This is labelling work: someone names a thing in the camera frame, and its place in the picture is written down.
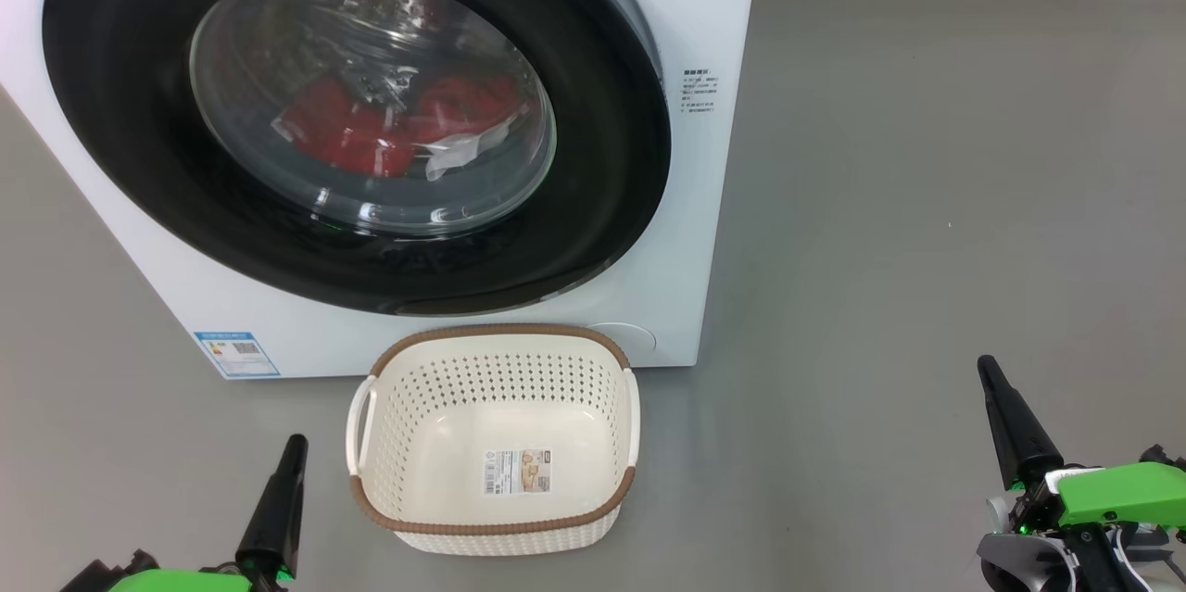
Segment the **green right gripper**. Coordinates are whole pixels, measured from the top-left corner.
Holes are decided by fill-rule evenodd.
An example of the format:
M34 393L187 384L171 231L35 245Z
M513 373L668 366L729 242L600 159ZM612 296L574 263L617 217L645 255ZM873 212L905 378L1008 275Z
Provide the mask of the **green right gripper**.
M1064 467L1059 448L994 356L978 356L978 380L1005 490L1022 491L1010 504L988 499L991 534L1123 522L1186 530L1186 467L1163 461Z

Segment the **white printed label sticker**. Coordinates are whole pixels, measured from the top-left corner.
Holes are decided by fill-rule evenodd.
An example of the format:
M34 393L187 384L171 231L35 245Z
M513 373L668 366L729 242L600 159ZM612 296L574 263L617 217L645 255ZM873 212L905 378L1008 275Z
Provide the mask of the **white printed label sticker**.
M500 448L482 456L482 494L491 498L551 492L550 448Z

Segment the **round washing machine door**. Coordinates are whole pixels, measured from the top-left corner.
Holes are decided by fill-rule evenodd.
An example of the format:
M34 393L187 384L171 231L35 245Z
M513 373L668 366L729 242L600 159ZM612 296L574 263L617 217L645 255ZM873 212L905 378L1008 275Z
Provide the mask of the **round washing machine door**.
M623 257L671 121L629 0L45 0L68 123L168 233L289 294L382 316L521 308ZM431 74L508 74L530 112L476 161L364 177L270 126L323 76L408 109Z

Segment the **cream perforated laundry basket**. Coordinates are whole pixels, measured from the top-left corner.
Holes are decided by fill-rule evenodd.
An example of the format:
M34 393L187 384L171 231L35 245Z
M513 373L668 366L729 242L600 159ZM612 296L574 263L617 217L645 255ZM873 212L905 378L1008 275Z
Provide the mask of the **cream perforated laundry basket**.
M551 492L482 494L482 456L550 448ZM620 346L557 323L398 340L356 390L350 489L374 524L449 556L534 556L600 541L635 483L640 396Z

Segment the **blue energy label sticker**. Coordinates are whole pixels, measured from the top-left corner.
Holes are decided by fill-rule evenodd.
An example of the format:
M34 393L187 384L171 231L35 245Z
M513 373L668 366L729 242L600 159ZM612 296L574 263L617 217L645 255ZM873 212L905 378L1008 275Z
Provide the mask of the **blue energy label sticker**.
M250 332L195 332L195 340L224 378L281 376L270 356Z

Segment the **red shirt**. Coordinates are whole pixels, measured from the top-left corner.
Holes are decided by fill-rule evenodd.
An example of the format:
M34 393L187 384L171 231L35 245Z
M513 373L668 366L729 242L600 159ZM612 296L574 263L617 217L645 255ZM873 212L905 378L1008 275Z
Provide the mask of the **red shirt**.
M361 101L326 74L270 126L305 155L364 177L407 177L426 157L426 179L436 182L503 144L529 112L508 74L431 74L412 89L408 109Z

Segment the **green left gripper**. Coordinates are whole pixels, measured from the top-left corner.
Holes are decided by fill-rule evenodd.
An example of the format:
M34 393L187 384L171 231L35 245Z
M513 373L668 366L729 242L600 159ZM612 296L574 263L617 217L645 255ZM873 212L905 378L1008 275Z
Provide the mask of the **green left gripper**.
M148 568L109 592L289 592L296 579L310 441L291 435L248 522L234 562L241 573Z

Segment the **round white filter cover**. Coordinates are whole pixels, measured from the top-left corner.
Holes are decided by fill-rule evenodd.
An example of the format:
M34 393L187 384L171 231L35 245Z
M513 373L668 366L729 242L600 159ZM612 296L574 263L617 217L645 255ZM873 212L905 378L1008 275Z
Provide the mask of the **round white filter cover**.
M629 356L629 359L645 357L655 351L656 338L650 331L636 326L635 323L625 322L601 322L592 323L589 330L606 335L620 350Z

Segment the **white front-load washing machine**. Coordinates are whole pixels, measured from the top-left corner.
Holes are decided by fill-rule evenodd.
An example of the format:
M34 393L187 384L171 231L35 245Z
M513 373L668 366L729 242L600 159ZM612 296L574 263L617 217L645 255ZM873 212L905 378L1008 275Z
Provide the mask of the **white front-load washing machine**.
M629 0L648 23L671 121L671 166L653 218L623 257L584 284L521 308L468 316L339 308L260 284L173 236L119 190L68 123L47 78L45 0L0 0L0 88L190 338L250 332L281 373L276 378L361 375L408 335L500 323L635 323L655 335L656 348L632 365L690 367L699 359L751 2ZM680 112L686 69L716 74L715 112Z

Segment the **printed warning text label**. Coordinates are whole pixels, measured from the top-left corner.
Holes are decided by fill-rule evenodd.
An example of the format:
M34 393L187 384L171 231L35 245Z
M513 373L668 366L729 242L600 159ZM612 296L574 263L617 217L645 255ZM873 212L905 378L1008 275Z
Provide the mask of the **printed warning text label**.
M680 85L680 112L715 112L719 77L710 69L686 69Z

